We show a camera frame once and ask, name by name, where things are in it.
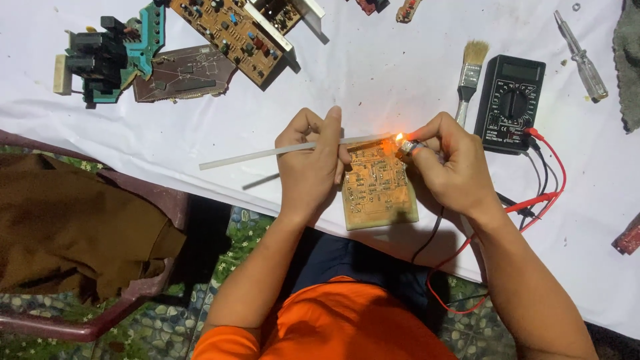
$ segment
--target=digital multimeter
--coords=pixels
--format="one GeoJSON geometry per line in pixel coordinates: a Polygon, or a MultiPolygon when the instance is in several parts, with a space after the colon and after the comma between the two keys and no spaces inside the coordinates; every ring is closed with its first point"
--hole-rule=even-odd
{"type": "Polygon", "coordinates": [[[529,150],[523,130],[536,119],[546,67],[506,55],[489,60],[475,130],[485,150],[514,155],[529,150]]]}

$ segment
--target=dark pants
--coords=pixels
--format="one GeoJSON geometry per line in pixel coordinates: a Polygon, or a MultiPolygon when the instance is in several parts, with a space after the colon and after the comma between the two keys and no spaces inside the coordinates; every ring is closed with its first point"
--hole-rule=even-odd
{"type": "Polygon", "coordinates": [[[282,286],[281,297],[345,275],[377,285],[400,300],[427,324],[424,282],[429,268],[396,259],[358,241],[307,228],[282,286]]]}

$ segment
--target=brush bristles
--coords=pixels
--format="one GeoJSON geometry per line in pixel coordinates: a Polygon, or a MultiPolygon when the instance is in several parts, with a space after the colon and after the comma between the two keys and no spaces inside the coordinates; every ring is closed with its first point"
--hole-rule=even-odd
{"type": "Polygon", "coordinates": [[[482,65],[486,54],[489,52],[489,43],[480,40],[471,40],[465,46],[464,63],[482,65]]]}

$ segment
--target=forearm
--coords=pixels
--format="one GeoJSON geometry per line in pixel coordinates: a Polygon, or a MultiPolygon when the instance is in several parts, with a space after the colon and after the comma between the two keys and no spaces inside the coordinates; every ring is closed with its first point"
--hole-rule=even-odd
{"type": "Polygon", "coordinates": [[[525,353],[596,358],[575,304],[502,208],[469,219],[479,236],[489,292],[525,353]]]}
{"type": "Polygon", "coordinates": [[[256,329],[280,293],[305,222],[281,215],[229,275],[211,303],[205,330],[221,325],[256,329]]]}

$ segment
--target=orange shirt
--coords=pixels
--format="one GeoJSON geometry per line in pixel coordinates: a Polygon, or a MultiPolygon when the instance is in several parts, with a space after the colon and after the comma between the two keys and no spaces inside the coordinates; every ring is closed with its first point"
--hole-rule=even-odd
{"type": "Polygon", "coordinates": [[[219,326],[196,344],[194,360],[451,359],[420,320],[375,285],[346,276],[291,295],[261,350],[246,330],[219,326]]]}

